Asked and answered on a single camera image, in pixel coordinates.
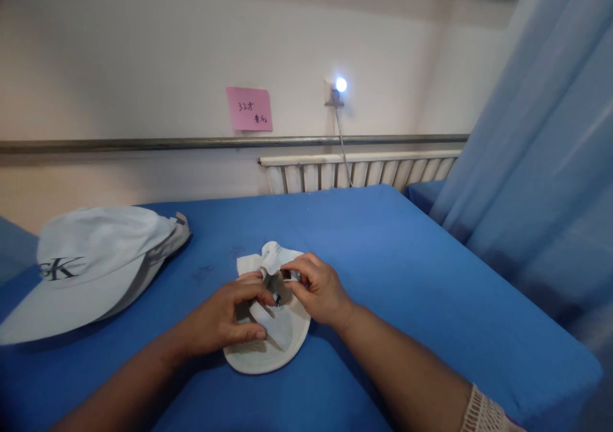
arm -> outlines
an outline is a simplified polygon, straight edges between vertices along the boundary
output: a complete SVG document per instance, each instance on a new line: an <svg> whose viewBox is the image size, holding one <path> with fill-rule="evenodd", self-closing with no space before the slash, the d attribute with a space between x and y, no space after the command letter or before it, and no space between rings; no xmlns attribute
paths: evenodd
<svg viewBox="0 0 613 432"><path fill-rule="evenodd" d="M420 343L356 305L336 271L314 254L306 253L283 268L300 272L302 284L286 282L285 286L311 317L340 336L403 430L460 430L470 383Z"/></svg>
<svg viewBox="0 0 613 432"><path fill-rule="evenodd" d="M137 429L156 395L189 358L230 344L265 339L258 323L236 324L234 307L257 298L275 305L259 272L249 272L221 287L176 327L157 337L53 431L131 431Z"/></svg>

radiator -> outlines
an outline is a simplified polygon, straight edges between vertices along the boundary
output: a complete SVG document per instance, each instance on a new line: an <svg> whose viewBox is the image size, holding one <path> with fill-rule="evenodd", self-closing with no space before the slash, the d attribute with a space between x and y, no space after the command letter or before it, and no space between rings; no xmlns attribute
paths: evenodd
<svg viewBox="0 0 613 432"><path fill-rule="evenodd" d="M399 191L419 181L447 178L460 150L347 154L354 187L388 184ZM271 194L349 186L342 154L261 157Z"/></svg>

power cord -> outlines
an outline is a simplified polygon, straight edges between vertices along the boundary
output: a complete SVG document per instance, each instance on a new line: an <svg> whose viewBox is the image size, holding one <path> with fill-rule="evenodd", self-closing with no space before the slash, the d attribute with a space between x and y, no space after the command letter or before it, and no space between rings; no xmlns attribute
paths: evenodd
<svg viewBox="0 0 613 432"><path fill-rule="evenodd" d="M340 126L340 119L338 118L338 104L334 105L334 117L337 119L338 137L340 138L340 148L343 151L343 161L345 162L345 170L347 171L347 181L349 187L353 187L353 181L351 181L351 172L349 171L349 164L347 163L347 154L345 154L345 142L343 140L343 129Z"/></svg>

white wall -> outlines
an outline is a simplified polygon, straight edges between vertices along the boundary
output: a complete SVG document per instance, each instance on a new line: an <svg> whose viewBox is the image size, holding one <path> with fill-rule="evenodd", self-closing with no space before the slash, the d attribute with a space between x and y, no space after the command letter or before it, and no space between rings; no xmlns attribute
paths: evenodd
<svg viewBox="0 0 613 432"><path fill-rule="evenodd" d="M334 134L338 73L346 134L469 133L535 1L0 0L0 139L232 135L226 86L269 89L273 135ZM37 232L77 206L265 193L256 157L306 151L3 159L0 214Z"/></svg>

forearm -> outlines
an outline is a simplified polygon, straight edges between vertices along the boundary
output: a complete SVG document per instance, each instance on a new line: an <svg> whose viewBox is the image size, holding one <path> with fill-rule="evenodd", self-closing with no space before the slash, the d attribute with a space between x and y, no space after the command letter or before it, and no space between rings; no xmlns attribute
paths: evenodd
<svg viewBox="0 0 613 432"><path fill-rule="evenodd" d="M54 431L128 431L186 360L175 330L151 341L91 397L55 425Z"/></svg>
<svg viewBox="0 0 613 432"><path fill-rule="evenodd" d="M435 354L362 306L335 330L403 430L460 430L471 384Z"/></svg>

